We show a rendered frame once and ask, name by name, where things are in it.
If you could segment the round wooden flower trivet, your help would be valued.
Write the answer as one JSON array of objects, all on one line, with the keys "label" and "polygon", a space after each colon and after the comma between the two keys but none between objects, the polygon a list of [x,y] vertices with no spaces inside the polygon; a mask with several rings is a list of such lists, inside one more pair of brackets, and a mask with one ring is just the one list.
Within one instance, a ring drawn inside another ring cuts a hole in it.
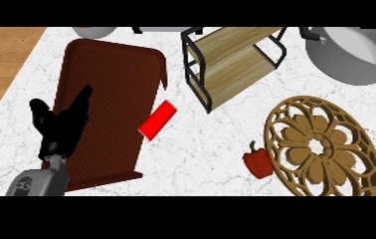
[{"label": "round wooden flower trivet", "polygon": [[376,196],[376,147],[338,105],[312,96],[282,101],[266,120],[265,144],[293,194]]}]

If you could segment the black wooden tiered shelf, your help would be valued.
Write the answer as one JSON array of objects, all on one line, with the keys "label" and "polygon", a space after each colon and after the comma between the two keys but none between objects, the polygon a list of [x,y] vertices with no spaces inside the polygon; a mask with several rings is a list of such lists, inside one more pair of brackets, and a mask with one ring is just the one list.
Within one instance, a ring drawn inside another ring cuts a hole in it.
[{"label": "black wooden tiered shelf", "polygon": [[[197,41],[189,35],[203,27],[182,32],[186,81],[208,113],[278,69],[287,57],[285,31],[285,27],[222,27]],[[257,46],[265,39],[281,49],[276,61]]]}]

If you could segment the grey metal pot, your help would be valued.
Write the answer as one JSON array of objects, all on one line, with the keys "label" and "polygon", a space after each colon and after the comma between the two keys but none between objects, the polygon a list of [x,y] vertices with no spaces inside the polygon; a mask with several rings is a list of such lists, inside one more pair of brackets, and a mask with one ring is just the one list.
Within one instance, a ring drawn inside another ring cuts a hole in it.
[{"label": "grey metal pot", "polygon": [[376,84],[376,28],[300,27],[306,51],[318,69],[337,81]]}]

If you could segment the pale appliance with black feet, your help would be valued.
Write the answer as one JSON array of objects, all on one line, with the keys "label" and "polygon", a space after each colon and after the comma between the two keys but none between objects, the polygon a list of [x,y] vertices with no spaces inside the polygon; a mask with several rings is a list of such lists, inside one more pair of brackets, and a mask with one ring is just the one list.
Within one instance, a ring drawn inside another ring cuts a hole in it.
[{"label": "pale appliance with black feet", "polygon": [[135,34],[145,32],[183,32],[191,27],[133,27]]}]

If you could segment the red flat block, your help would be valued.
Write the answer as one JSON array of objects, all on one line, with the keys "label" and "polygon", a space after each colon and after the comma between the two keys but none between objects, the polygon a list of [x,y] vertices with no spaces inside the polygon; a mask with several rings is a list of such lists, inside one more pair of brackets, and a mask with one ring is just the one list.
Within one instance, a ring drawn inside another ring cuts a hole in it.
[{"label": "red flat block", "polygon": [[178,108],[170,101],[164,101],[139,127],[139,132],[148,140],[154,140],[176,113]]}]

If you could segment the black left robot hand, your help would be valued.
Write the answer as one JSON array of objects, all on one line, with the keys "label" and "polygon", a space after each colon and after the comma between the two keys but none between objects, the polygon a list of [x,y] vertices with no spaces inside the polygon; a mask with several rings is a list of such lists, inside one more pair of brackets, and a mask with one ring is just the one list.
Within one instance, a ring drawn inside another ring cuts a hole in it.
[{"label": "black left robot hand", "polygon": [[48,104],[40,99],[30,101],[33,124],[43,135],[39,158],[58,154],[70,157],[76,151],[85,127],[89,122],[89,104],[93,87],[86,85],[71,106],[55,115]]}]

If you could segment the red bell pepper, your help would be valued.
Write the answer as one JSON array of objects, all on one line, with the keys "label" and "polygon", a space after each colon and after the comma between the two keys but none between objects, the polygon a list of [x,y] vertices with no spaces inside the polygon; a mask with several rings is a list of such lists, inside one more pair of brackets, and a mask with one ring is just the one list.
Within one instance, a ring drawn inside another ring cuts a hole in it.
[{"label": "red bell pepper", "polygon": [[250,143],[250,152],[244,154],[242,160],[251,174],[262,179],[273,174],[273,163],[267,150],[254,146],[256,141]]}]

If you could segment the dark red placemat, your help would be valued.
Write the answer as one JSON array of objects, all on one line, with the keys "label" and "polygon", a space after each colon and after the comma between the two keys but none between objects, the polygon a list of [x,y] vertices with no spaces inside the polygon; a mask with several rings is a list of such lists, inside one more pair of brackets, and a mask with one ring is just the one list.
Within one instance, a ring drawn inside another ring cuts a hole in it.
[{"label": "dark red placemat", "polygon": [[169,86],[167,59],[151,48],[77,39],[65,50],[54,111],[65,110],[91,86],[89,122],[67,161],[70,191],[141,178],[136,165],[147,121]]}]

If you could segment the grey round bowl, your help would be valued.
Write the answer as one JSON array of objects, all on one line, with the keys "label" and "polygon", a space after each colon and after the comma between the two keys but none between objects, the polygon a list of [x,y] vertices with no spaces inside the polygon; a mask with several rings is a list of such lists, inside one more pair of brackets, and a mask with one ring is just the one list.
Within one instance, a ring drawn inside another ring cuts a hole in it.
[{"label": "grey round bowl", "polygon": [[101,39],[113,34],[116,27],[76,27],[74,31],[86,39]]}]

